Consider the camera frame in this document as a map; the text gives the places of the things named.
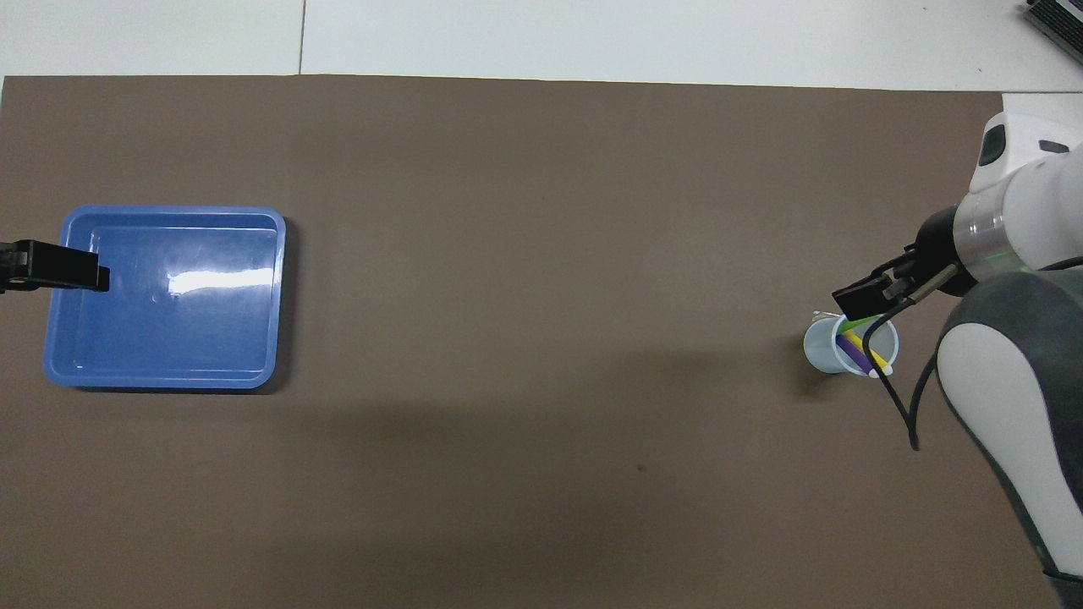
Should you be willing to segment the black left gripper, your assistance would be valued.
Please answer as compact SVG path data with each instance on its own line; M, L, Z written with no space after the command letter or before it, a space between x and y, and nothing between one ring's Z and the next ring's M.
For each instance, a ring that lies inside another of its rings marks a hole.
M96 252L41 239L1 243L1 294L40 288L108 291L110 270Z

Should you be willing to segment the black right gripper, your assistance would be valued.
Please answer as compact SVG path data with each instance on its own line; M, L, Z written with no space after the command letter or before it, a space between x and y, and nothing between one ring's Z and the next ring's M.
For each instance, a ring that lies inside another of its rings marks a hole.
M956 212L958 206L932 213L918 228L913 247L906 247L904 252L875 265L866 277L833 290L832 300L838 304L843 315L856 321L885 315L893 307L915 304L913 293L948 265L957 265L958 272L938 289L958 298L970 291L977 281L963 265L954 242Z

